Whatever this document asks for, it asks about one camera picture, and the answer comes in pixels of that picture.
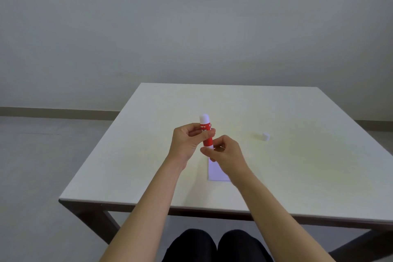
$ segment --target black pants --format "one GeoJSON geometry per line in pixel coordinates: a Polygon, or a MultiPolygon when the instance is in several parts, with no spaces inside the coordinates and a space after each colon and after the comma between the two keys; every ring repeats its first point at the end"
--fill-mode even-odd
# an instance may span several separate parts
{"type": "Polygon", "coordinates": [[[218,248],[208,233],[188,229],[176,238],[162,262],[273,262],[263,245],[242,230],[225,233],[218,248]]]}

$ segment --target glue stick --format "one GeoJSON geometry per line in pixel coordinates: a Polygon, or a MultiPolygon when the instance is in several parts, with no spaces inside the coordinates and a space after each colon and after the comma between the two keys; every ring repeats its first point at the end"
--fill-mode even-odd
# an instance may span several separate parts
{"type": "MultiPolygon", "coordinates": [[[[200,123],[200,129],[202,131],[210,131],[211,130],[211,123],[210,123],[209,115],[204,114],[204,115],[199,116],[199,123],[200,123]]],[[[213,138],[209,138],[207,140],[204,140],[203,146],[213,148],[213,138]]]]}

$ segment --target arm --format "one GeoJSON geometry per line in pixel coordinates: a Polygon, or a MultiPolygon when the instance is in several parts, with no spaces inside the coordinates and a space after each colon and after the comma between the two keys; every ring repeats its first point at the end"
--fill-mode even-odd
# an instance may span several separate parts
{"type": "Polygon", "coordinates": [[[236,141],[221,136],[213,144],[214,150],[202,147],[201,152],[217,161],[238,188],[275,261],[334,261],[252,173],[236,141]]]}
{"type": "Polygon", "coordinates": [[[154,261],[180,173],[198,144],[214,134],[214,129],[201,132],[199,123],[174,129],[168,156],[106,249],[101,262],[154,261]]]}

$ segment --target table leg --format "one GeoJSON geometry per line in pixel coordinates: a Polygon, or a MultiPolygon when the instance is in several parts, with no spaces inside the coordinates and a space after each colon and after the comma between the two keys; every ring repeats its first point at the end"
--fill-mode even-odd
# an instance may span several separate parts
{"type": "Polygon", "coordinates": [[[117,231],[120,229],[119,224],[117,224],[108,211],[89,207],[86,203],[61,200],[59,200],[59,202],[76,215],[107,244],[111,243],[117,231]]]}
{"type": "Polygon", "coordinates": [[[371,230],[329,253],[336,262],[371,262],[393,254],[393,231],[371,230]]]}

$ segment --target gray floor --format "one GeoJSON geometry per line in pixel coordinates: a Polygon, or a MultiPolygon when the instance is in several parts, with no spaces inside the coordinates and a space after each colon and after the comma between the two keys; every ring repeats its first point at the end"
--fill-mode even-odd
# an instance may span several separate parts
{"type": "MultiPolygon", "coordinates": [[[[111,121],[0,116],[0,261],[99,260],[106,244],[57,199],[110,125],[111,121]]],[[[370,134],[393,152],[393,133],[370,134]]],[[[127,217],[113,215],[120,224],[127,217]]],[[[367,231],[304,227],[327,251],[367,231]]],[[[263,241],[251,221],[168,216],[157,261],[188,228],[207,231],[216,243],[232,229],[263,241]]]]}

